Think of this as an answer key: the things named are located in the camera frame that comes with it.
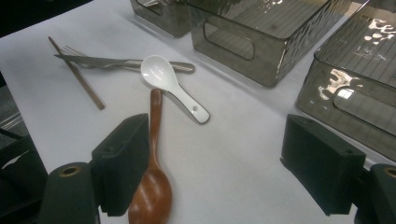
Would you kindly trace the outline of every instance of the metal knife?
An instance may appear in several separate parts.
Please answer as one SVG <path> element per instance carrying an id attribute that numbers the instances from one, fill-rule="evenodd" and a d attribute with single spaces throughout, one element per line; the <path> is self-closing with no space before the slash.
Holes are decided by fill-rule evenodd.
<path id="1" fill-rule="evenodd" d="M 143 60 L 135 59 L 107 59 L 107 58 L 94 58 L 86 56 L 74 55 L 61 55 L 55 54 L 56 57 L 61 58 L 68 62 L 86 64 L 94 67 L 126 67 L 140 71 L 140 65 Z M 193 73 L 195 66 L 191 63 L 170 62 L 176 72 Z"/>

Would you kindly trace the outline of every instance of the wooden chopstick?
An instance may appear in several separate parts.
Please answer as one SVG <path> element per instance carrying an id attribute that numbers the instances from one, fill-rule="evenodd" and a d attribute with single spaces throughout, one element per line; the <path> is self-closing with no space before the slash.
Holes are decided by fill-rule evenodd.
<path id="1" fill-rule="evenodd" d="M 55 43 L 55 41 L 49 36 L 49 41 L 55 47 L 56 51 L 58 51 L 59 54 L 62 54 L 61 49 L 58 47 L 58 45 Z M 91 99 L 95 102 L 96 106 L 100 109 L 103 110 L 105 109 L 105 105 L 102 103 L 100 98 L 96 95 L 96 93 L 93 91 L 93 89 L 90 87 L 88 82 L 85 80 L 85 78 L 81 75 L 81 73 L 78 71 L 78 69 L 71 64 L 68 61 L 64 61 L 67 66 L 69 66 L 70 70 L 72 70 L 73 74 L 79 81 L 79 83 L 82 85 L 84 90 L 90 95 Z"/>

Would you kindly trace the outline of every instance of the brown wooden spoon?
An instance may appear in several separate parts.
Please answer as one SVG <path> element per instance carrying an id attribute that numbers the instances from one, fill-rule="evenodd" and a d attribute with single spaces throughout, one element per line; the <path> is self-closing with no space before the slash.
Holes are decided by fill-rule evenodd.
<path id="1" fill-rule="evenodd" d="M 148 169 L 129 205 L 130 224 L 166 223 L 172 207 L 172 188 L 157 160 L 163 94 L 155 89 L 150 95 L 150 157 Z"/>

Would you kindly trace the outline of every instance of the tabletop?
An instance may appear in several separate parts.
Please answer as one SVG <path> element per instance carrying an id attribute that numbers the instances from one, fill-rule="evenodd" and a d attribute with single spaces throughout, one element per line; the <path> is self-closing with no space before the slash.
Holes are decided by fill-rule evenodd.
<path id="1" fill-rule="evenodd" d="M 169 223 L 353 223 L 355 207 L 349 216 L 326 217 L 279 161 L 286 116 L 302 115 L 294 102 L 313 52 L 343 20 L 272 89 L 195 51 L 191 34 L 175 38 L 137 17 L 129 0 L 95 0 L 1 38 L 0 69 L 51 172 L 90 161 L 92 150 L 124 119 L 149 113 L 152 87 L 137 72 L 79 67 L 106 105 L 99 110 L 64 61 L 53 56 L 49 36 L 90 56 L 161 55 L 193 63 L 195 73 L 177 73 L 177 79 L 211 118 L 198 124 L 164 94 L 158 153 L 174 192 Z M 390 162 L 370 155 L 366 165 Z M 128 223 L 127 216 L 101 219 Z"/>

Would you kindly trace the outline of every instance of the transparent gray bin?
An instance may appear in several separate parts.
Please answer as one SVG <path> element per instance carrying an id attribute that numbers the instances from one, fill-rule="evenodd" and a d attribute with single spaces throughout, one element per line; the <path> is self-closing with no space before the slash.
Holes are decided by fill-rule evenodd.
<path id="1" fill-rule="evenodd" d="M 188 0 L 194 48 L 274 87 L 348 10 L 349 0 Z"/>
<path id="2" fill-rule="evenodd" d="M 173 36 L 183 36 L 191 29 L 185 0 L 131 0 L 134 14 Z"/>
<path id="3" fill-rule="evenodd" d="M 396 2 L 361 7 L 315 52 L 296 105 L 396 161 Z"/>

